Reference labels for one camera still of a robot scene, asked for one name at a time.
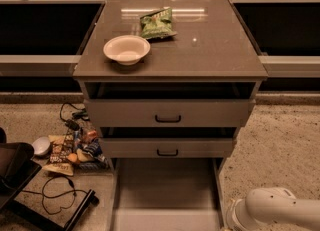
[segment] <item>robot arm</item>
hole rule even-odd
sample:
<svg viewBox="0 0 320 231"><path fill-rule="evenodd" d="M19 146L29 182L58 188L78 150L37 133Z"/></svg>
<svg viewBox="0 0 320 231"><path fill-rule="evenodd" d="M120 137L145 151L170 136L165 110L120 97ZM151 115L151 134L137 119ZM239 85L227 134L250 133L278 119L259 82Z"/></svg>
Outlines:
<svg viewBox="0 0 320 231"><path fill-rule="evenodd" d="M226 222L235 231L252 231L274 223L320 230L320 201L300 200L285 188L260 188L228 208Z"/></svg>

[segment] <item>gray cabinet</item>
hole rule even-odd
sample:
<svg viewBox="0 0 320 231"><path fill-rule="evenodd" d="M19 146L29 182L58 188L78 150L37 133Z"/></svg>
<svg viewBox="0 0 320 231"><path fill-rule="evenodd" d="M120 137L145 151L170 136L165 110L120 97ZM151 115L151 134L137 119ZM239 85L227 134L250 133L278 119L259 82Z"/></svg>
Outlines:
<svg viewBox="0 0 320 231"><path fill-rule="evenodd" d="M133 66L104 56L102 48L109 39L140 34L139 15L167 6L173 8L176 36L151 41L151 51ZM150 230L153 222L159 230L219 226L214 170L219 171L231 155L266 77L228 0L108 0L74 78L105 156L113 163L111 159L118 159L109 229L127 230L125 226L136 226L141 218L145 218L141 230ZM162 204L170 189L177 194L190 191L195 198L202 194L201 189L192 190L203 178L199 172L206 177L203 189L214 205L201 204L201 214L194 212L190 219L188 211L181 213L185 208L190 212L185 201ZM175 180L179 175L187 175L187 182ZM157 184L154 177L171 188ZM133 194L128 193L131 189L136 189ZM147 196L151 191L141 193L148 189L158 198L152 203Z"/></svg>

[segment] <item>black drawer handle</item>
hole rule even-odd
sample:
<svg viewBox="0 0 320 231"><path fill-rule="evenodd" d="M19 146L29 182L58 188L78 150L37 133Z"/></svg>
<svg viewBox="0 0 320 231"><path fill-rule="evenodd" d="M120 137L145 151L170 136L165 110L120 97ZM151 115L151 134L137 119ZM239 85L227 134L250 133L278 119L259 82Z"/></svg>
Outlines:
<svg viewBox="0 0 320 231"><path fill-rule="evenodd" d="M172 156L178 156L178 154L179 154L179 150L178 149L176 149L176 151L174 152L174 153L160 153L160 150L159 149L157 149L157 155L158 156L169 156L169 157L172 157Z"/></svg>
<svg viewBox="0 0 320 231"><path fill-rule="evenodd" d="M158 115L156 115L154 118L158 123L178 123L181 121L181 115L174 118L161 118Z"/></svg>

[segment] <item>speckled floor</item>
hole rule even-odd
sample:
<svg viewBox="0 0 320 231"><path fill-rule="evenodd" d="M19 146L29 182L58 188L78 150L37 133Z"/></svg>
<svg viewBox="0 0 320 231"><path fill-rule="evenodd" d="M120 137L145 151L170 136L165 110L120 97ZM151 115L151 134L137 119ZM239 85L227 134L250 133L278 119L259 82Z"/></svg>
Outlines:
<svg viewBox="0 0 320 231"><path fill-rule="evenodd" d="M82 106L81 95L0 95L0 126L8 141L32 143L38 137L64 134L66 127L59 118L62 103ZM259 94L257 105L239 134L232 156L226 161L220 176L225 206L230 199L243 198L249 190L258 187L282 186L297 198L320 200L320 95ZM73 109L66 106L63 115ZM43 164L44 159L35 159ZM28 185L39 191L50 174L41 170ZM105 230L110 206L113 176L110 171L83 173L76 171L72 180L76 188L96 191L100 199L97 207L90 207L75 230ZM64 180L57 180L50 189L59 192L68 189ZM76 200L81 201L81 194ZM75 207L57 216L44 212L37 195L21 194L18 200L60 225L70 218ZM71 198L48 202L55 211ZM4 211L0 214L1 230L36 230L22 219ZM261 231L302 231L290 224L277 224Z"/></svg>

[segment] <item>bowl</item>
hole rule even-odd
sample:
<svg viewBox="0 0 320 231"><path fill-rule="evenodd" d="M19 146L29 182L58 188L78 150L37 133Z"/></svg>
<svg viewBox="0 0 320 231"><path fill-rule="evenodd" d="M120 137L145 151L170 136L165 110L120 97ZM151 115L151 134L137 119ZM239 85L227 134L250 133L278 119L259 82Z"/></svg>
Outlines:
<svg viewBox="0 0 320 231"><path fill-rule="evenodd" d="M44 156L50 150L50 140L48 137L40 137L32 143L34 155Z"/></svg>
<svg viewBox="0 0 320 231"><path fill-rule="evenodd" d="M139 62L150 51L150 43L135 35L118 36L108 41L104 54L122 65L133 65Z"/></svg>

